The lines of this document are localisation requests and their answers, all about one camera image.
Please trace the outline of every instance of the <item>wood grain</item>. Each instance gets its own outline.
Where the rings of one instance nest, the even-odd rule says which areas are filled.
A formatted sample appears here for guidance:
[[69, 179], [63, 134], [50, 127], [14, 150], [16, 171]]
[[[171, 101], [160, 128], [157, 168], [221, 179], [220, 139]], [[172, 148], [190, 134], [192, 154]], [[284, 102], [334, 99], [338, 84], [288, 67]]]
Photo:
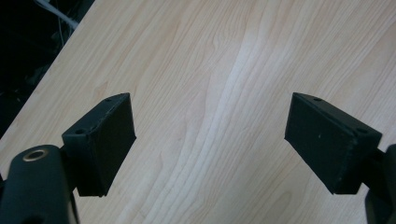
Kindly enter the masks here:
[[82, 223], [364, 223], [283, 140], [294, 91], [396, 142], [396, 2], [96, 0], [0, 142], [0, 169], [103, 98], [137, 140]]

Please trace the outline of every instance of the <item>light wood surface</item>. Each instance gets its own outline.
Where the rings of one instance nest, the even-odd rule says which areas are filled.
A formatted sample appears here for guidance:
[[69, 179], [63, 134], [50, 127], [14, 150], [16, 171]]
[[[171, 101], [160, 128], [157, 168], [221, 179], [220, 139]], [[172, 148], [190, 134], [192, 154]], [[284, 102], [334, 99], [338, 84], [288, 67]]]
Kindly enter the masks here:
[[137, 135], [82, 223], [365, 223], [283, 139], [294, 91], [396, 143], [396, 1], [96, 0], [0, 142], [0, 168], [102, 99]]

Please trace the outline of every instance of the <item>wooden table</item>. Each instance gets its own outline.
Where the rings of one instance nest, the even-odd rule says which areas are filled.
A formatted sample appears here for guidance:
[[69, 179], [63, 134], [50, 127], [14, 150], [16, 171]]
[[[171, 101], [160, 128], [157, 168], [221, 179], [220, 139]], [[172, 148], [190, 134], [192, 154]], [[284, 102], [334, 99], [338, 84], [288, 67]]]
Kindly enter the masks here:
[[82, 223], [364, 223], [283, 139], [291, 94], [396, 142], [396, 1], [97, 0], [0, 142], [0, 168], [130, 92], [137, 135]]

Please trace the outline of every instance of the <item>white cable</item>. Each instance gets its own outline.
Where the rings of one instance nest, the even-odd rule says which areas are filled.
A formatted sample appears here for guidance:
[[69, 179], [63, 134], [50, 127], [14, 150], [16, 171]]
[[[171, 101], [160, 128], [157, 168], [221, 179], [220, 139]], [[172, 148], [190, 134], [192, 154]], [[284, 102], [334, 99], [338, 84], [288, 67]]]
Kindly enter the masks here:
[[59, 18], [64, 20], [73, 30], [76, 30], [78, 27], [78, 22], [71, 20], [66, 15], [64, 15], [61, 11], [59, 11], [56, 7], [53, 7], [50, 3], [46, 0], [34, 0], [38, 4], [40, 4], [44, 9], [52, 12], [53, 14], [57, 15]]

